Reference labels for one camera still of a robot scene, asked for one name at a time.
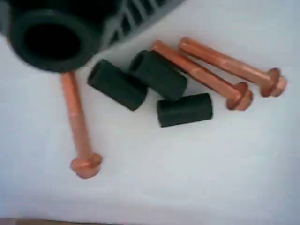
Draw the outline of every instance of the copper bolt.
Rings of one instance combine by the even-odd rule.
[[[173,64],[186,71],[193,79],[216,91],[227,99],[230,110],[246,110],[252,103],[253,94],[244,82],[232,85],[211,71],[194,63],[179,52],[166,46],[162,41],[155,41],[152,50],[156,51]]]
[[[77,158],[71,162],[71,168],[80,178],[91,178],[99,172],[102,157],[93,152],[90,146],[74,72],[63,73],[61,84],[77,152]]]
[[[179,48],[197,59],[259,85],[263,97],[278,97],[286,88],[287,80],[281,75],[278,68],[263,72],[190,38],[183,38]]]

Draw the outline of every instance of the black cylindrical spacer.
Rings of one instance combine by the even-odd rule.
[[[210,120],[212,101],[209,94],[187,96],[176,102],[161,100],[157,103],[157,113],[161,127]]]
[[[182,97],[188,80],[156,52],[140,52],[130,65],[130,73],[170,101]]]
[[[88,84],[131,111],[138,109],[147,96],[148,89],[139,80],[128,76],[106,60],[92,70]]]

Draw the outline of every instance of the white table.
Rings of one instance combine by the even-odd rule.
[[[0,39],[0,217],[153,225],[300,223],[300,1],[187,0],[149,30],[79,71],[93,149],[102,171],[81,180],[57,75],[20,62]],[[159,128],[151,91],[136,112],[86,84],[100,58],[127,68],[155,39],[190,36],[253,66],[282,68],[279,98],[258,88],[246,112],[190,81],[186,95],[209,92],[214,119]],[[236,83],[239,80],[211,66]]]

